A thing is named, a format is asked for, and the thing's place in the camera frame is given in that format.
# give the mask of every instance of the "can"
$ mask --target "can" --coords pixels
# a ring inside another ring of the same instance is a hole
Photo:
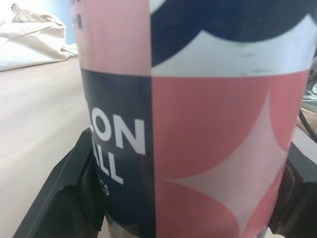
[[[313,0],[74,0],[112,238],[262,237],[317,41]]]

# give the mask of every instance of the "white letters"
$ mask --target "white letters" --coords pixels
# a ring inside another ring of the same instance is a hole
[[[123,179],[120,178],[115,171],[115,163],[114,163],[114,156],[112,153],[108,152],[108,156],[109,156],[109,165],[110,165],[110,173],[111,173],[111,178],[114,181],[117,181],[118,183],[123,185]]]
[[[100,117],[101,120],[103,120],[104,122],[104,125],[105,125],[104,132],[101,132],[99,128],[97,127],[97,121],[96,121],[97,117]],[[99,136],[101,140],[108,141],[111,137],[111,126],[107,116],[99,108],[94,108],[92,111],[92,118],[93,118],[93,125],[95,128],[96,134]]]
[[[98,155],[99,155],[99,161],[100,161],[100,168],[101,170],[109,176],[109,170],[105,168],[104,166],[104,159],[103,159],[103,152],[101,150],[101,146],[100,145],[97,145],[98,147]]]
[[[98,156],[97,156],[97,152],[96,152],[96,146],[95,146],[95,143],[94,143],[94,139],[92,137],[91,137],[91,140],[93,142],[93,152],[94,152],[94,156],[96,158],[97,165],[100,166],[99,160],[98,160]]]
[[[113,115],[114,124],[114,134],[115,134],[115,144],[117,147],[123,149],[123,139],[122,134],[125,135],[135,152],[140,155],[145,155],[145,136],[144,136],[144,121],[135,119],[135,137],[132,135],[131,131],[127,125],[122,120],[121,116]]]

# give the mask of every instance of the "black object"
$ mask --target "black object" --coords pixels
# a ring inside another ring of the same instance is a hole
[[[13,238],[95,238],[104,220],[90,131],[55,166]]]
[[[317,165],[292,143],[269,227],[286,238],[315,238]]]
[[[87,129],[52,170],[13,238],[96,238],[104,220],[101,194]],[[315,238],[316,214],[317,165],[292,144],[268,226],[286,238]]]
[[[309,135],[311,136],[313,141],[317,143],[317,135],[314,132],[314,130],[311,128],[309,123],[307,122],[306,117],[304,116],[302,109],[300,109],[300,111],[299,111],[299,119],[301,120],[303,126],[305,127],[305,129],[307,130],[307,132],[309,133]]]

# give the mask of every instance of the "pink geometric pattern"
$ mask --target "pink geometric pattern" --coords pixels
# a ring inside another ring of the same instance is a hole
[[[306,77],[153,78],[158,238],[261,232]]]
[[[82,0],[72,8],[81,15],[75,28],[82,68],[113,74],[151,75],[149,0]]]
[[[155,174],[183,178],[221,163],[253,128],[269,84],[267,77],[153,77]]]

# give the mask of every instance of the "light wooden surface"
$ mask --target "light wooden surface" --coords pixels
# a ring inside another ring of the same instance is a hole
[[[0,238],[14,235],[88,126],[77,59],[0,72]],[[98,237],[108,237],[106,225]]]

